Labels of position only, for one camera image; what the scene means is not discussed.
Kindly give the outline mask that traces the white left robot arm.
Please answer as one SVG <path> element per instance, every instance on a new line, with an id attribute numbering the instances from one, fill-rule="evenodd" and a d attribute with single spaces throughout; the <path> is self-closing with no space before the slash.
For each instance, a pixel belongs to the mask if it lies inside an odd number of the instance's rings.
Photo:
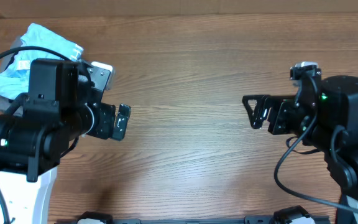
<path id="1" fill-rule="evenodd" d="M 29 89 L 0 115 L 0 223 L 46 223 L 61 159 L 81 136 L 124 138 L 131 109 L 102 102 L 114 69 L 39 58 Z"/>

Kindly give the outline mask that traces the light blue printed t-shirt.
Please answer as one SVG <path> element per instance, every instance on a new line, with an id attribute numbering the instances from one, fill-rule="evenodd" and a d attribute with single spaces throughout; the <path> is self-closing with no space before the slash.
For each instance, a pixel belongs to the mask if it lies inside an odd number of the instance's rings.
<path id="1" fill-rule="evenodd" d="M 20 38 L 23 47 L 43 47 L 64 55 L 76 62 L 81 58 L 84 48 L 65 39 L 53 31 L 32 23 Z M 14 56 L 14 61 L 0 73 L 0 96 L 15 99 L 29 89 L 30 64 L 38 58 L 58 59 L 51 53 L 40 50 L 23 50 Z"/>

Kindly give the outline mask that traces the grey folded garment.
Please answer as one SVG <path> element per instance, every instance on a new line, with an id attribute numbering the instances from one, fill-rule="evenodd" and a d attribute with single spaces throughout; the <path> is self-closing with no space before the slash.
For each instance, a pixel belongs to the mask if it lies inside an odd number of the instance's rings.
<path id="1" fill-rule="evenodd" d="M 21 37 L 17 36 L 11 45 L 11 49 L 20 47 L 22 45 Z M 1 61 L 0 72 L 6 70 L 6 68 L 14 61 L 14 54 L 5 56 Z M 13 100 L 0 96 L 0 111 L 5 112 L 10 107 Z"/>

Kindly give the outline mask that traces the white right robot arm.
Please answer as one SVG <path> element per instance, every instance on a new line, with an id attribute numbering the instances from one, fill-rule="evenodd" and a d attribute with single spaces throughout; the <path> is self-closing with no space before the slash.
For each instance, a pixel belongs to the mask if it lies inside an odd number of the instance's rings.
<path id="1" fill-rule="evenodd" d="M 295 95 L 245 95 L 244 107 L 254 129 L 269 122 L 273 135 L 292 134 L 295 142 L 275 166 L 273 178 L 286 193 L 338 210 L 337 217 L 358 223 L 358 78 L 318 75 L 293 75 L 299 87 Z M 285 186 L 279 169 L 296 146 L 312 146 L 322 152 L 330 176 L 340 186 L 346 201 L 330 202 Z"/>

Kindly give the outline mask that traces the black table edge rail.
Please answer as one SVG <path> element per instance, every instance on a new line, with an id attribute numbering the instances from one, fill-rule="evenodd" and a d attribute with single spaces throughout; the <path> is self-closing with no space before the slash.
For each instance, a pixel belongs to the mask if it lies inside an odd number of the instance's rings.
<path id="1" fill-rule="evenodd" d="M 273 223 L 271 215 L 253 215 L 244 218 L 212 218 L 212 219 L 186 219 L 186 220 L 140 220 L 114 219 L 114 224 L 269 224 Z"/>

